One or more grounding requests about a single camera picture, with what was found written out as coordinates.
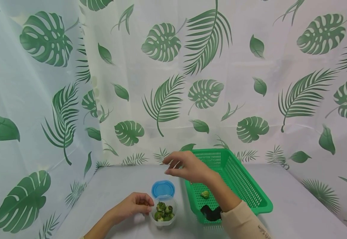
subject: hand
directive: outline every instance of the hand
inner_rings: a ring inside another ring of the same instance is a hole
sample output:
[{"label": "hand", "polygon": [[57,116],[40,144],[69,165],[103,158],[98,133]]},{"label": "hand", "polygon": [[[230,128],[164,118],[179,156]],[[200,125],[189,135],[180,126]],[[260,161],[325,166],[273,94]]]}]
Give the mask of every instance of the hand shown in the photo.
[{"label": "hand", "polygon": [[108,213],[111,215],[113,224],[116,225],[137,213],[148,214],[153,205],[154,201],[148,194],[133,192],[118,205],[110,209]]},{"label": "hand", "polygon": [[205,163],[198,159],[191,151],[173,152],[163,160],[163,164],[169,164],[165,174],[184,178],[193,183],[206,182],[216,172],[208,168]]}]

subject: forearm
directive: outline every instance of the forearm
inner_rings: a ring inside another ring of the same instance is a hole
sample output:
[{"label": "forearm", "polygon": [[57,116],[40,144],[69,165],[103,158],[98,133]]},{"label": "forearm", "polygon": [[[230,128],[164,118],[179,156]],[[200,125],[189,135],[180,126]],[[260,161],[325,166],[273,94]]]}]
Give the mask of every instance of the forearm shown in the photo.
[{"label": "forearm", "polygon": [[241,199],[232,192],[215,171],[204,184],[210,189],[223,212],[230,211],[241,203]]},{"label": "forearm", "polygon": [[84,236],[84,239],[104,239],[113,226],[114,217],[111,211],[108,211]]}]

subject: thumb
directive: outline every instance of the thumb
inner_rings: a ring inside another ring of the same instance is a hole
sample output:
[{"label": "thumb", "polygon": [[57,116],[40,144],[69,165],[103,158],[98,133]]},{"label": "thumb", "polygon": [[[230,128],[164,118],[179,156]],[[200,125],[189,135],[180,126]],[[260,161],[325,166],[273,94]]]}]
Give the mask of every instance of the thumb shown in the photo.
[{"label": "thumb", "polygon": [[146,205],[135,205],[134,213],[149,213],[151,212],[151,207]]},{"label": "thumb", "polygon": [[171,176],[184,178],[184,171],[183,171],[183,169],[167,169],[164,173],[165,174],[169,174]]}]

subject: left hand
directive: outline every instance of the left hand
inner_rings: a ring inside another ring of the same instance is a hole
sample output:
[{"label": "left hand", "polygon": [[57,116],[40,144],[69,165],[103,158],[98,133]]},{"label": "left hand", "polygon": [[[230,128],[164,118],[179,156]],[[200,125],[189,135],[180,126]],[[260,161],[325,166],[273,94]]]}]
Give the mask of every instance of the left hand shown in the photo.
[{"label": "left hand", "polygon": [[148,214],[151,212],[152,206],[154,206],[154,201],[148,194],[133,192],[118,205],[110,209],[108,213],[111,214],[113,223],[119,224],[124,219],[137,213]]}]

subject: leaf-patterned curtain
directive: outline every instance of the leaf-patterned curtain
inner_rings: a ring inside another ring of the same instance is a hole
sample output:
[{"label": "leaf-patterned curtain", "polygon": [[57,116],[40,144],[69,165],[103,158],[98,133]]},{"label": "leaf-patterned curtain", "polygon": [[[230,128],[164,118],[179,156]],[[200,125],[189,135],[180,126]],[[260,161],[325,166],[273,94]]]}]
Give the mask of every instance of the leaf-patterned curtain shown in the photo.
[{"label": "leaf-patterned curtain", "polygon": [[347,225],[347,2],[0,0],[0,238],[51,237],[101,167],[213,147]]}]

